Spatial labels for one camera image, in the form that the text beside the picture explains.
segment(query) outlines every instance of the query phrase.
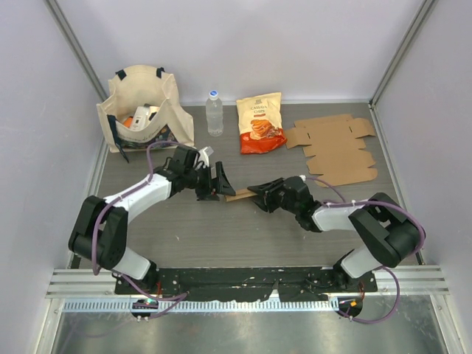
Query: water bottle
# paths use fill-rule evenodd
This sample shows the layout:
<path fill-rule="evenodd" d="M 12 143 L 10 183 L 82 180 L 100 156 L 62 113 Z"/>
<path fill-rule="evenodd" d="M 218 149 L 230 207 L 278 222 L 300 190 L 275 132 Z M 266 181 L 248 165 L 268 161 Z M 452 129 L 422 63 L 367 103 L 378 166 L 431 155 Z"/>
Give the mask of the water bottle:
<path fill-rule="evenodd" d="M 220 136 L 223 133 L 223 103 L 216 91 L 211 91 L 206 100 L 206 122 L 209 135 Z"/>

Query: robotic arm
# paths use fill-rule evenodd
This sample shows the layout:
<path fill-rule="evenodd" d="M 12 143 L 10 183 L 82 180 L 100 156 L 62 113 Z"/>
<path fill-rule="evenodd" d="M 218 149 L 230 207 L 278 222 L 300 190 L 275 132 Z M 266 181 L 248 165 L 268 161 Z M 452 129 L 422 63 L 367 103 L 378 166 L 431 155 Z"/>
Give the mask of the robotic arm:
<path fill-rule="evenodd" d="M 364 245 L 344 255 L 335 265 L 335 281 L 347 286 L 368 271 L 380 266 L 394 268 L 409 256 L 420 242 L 419 229 L 403 214 L 376 205 L 332 207 L 315 201 L 308 186 L 299 176 L 248 188 L 257 196 L 253 201 L 265 212 L 279 207 L 295 214 L 300 226 L 308 231 L 334 229 L 359 233 Z M 369 201 L 397 204 L 385 193 L 375 194 Z"/>
<path fill-rule="evenodd" d="M 108 206 L 103 219 L 98 221 L 103 229 L 98 231 L 97 264 L 134 278 L 144 290 L 153 289 L 158 278 L 157 266 L 126 246 L 128 224 L 147 208 L 184 188 L 194 189 L 199 201 L 217 201 L 218 194 L 235 195 L 221 162 L 215 164 L 216 177 L 212 178 L 209 166 L 212 152 L 210 147 L 197 151 L 178 146 L 173 157 L 167 158 L 164 166 L 154 169 L 151 177 L 116 195 L 88 197 L 69 239 L 69 249 L 91 260 L 94 228 L 99 214 Z"/>

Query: bag handle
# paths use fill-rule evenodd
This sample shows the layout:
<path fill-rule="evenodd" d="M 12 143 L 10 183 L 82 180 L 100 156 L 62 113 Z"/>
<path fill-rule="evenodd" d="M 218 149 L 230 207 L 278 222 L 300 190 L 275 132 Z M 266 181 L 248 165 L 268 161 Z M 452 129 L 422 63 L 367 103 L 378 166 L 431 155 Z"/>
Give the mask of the bag handle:
<path fill-rule="evenodd" d="M 117 118 L 111 114 L 107 114 L 106 117 L 108 118 L 108 124 L 110 124 L 111 135 L 113 136 L 115 146 L 118 148 L 119 153 L 121 153 L 121 156 L 125 158 L 126 162 L 130 163 L 130 160 L 126 156 L 125 151 L 121 147 L 121 139 L 118 136 L 118 131 L 117 131 Z"/>
<path fill-rule="evenodd" d="M 164 68 L 161 66 L 160 68 L 156 69 L 156 76 L 159 79 L 162 79 L 162 73 L 165 72 Z M 126 72 L 124 69 L 121 69 L 117 72 L 115 72 L 116 75 L 118 75 L 119 79 L 122 81 L 126 77 Z"/>

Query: snack bag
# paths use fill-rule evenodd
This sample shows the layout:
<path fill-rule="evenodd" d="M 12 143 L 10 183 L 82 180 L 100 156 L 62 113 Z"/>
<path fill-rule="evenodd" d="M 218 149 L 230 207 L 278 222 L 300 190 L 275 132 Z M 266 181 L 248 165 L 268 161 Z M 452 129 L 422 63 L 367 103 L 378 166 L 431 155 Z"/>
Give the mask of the snack bag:
<path fill-rule="evenodd" d="M 276 92 L 236 101 L 241 153 L 267 153 L 287 142 L 280 116 L 281 97 Z"/>

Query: beige canvas bag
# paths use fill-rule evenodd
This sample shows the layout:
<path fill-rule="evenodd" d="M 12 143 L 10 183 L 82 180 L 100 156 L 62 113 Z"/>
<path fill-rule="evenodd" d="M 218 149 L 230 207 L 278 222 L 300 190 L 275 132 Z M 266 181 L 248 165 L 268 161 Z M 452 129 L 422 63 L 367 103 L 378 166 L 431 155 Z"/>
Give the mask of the beige canvas bag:
<path fill-rule="evenodd" d="M 97 105 L 103 135 L 112 153 L 142 150 L 155 141 L 172 141 L 193 146 L 193 118 L 180 106 L 173 74 L 163 68 L 129 66 L 108 81 L 110 97 Z M 159 110 L 141 131 L 123 123 L 138 106 L 154 105 Z M 162 145 L 163 148 L 175 145 Z"/>

